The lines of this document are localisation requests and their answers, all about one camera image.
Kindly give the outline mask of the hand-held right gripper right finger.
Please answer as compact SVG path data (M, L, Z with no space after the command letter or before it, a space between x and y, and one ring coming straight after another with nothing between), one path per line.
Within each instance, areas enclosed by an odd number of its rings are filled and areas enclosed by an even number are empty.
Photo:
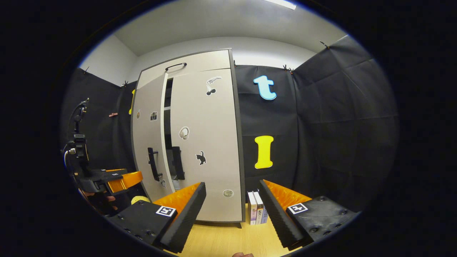
M323 241L358 216L329 197L311 198L267 180L259 181L258 193L281 245L288 250Z

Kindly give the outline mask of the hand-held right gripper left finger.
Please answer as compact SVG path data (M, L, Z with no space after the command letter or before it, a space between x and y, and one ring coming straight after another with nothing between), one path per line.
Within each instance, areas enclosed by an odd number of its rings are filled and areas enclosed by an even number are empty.
M206 195L206 184L198 182L152 203L138 200L108 221L143 244L181 253Z

